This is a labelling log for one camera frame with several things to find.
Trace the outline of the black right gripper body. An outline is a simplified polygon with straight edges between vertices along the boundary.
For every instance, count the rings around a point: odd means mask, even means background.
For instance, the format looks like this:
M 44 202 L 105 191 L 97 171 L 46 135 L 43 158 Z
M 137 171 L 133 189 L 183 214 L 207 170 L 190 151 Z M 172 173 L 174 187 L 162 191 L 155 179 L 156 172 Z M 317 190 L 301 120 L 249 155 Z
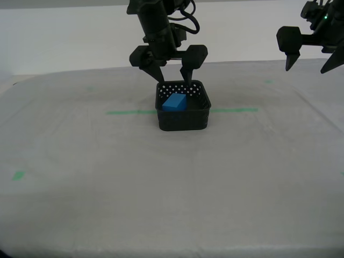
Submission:
M 323 53 L 333 53 L 343 45 L 343 13 L 319 11 L 304 17 L 311 23 L 312 34 L 302 34 L 303 45 L 322 46 Z

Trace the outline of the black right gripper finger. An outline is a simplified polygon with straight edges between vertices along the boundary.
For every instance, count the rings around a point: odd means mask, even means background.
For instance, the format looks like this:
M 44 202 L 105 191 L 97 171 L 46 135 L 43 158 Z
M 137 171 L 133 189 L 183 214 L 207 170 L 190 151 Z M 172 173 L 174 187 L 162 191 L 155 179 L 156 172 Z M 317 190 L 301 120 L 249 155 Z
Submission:
M 324 66 L 321 68 L 320 72 L 324 74 L 328 71 L 331 71 L 343 65 L 343 62 L 344 62 L 344 50 L 343 50 L 343 45 L 341 45 L 341 46 L 338 46 L 336 50 L 332 53 L 332 55 L 326 61 Z
M 286 55 L 285 70 L 289 71 L 300 57 L 302 34 L 299 27 L 283 26 L 276 34 L 278 47 Z

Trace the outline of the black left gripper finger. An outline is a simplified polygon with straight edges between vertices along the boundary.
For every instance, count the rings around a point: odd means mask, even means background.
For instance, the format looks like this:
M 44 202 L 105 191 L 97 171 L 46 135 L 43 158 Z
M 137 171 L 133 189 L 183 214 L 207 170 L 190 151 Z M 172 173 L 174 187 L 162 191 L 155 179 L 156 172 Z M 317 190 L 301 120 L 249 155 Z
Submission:
M 192 82 L 192 73 L 199 69 L 208 55 L 205 45 L 190 45 L 188 49 L 181 54 L 182 68 L 181 75 L 187 86 Z
M 155 59 L 149 46 L 138 46 L 130 55 L 129 61 L 132 67 L 138 67 L 158 82 L 164 81 L 161 63 Z

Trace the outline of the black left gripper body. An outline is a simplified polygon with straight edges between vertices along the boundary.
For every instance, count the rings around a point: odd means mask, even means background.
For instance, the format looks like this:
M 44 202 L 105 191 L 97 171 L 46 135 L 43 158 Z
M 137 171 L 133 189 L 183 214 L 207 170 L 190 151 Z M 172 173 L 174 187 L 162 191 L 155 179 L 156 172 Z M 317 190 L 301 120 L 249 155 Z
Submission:
M 148 43 L 150 50 L 156 60 L 170 61 L 181 60 L 183 51 L 179 51 L 182 41 L 187 39 L 187 32 L 175 25 L 157 31 L 145 33 L 144 43 Z

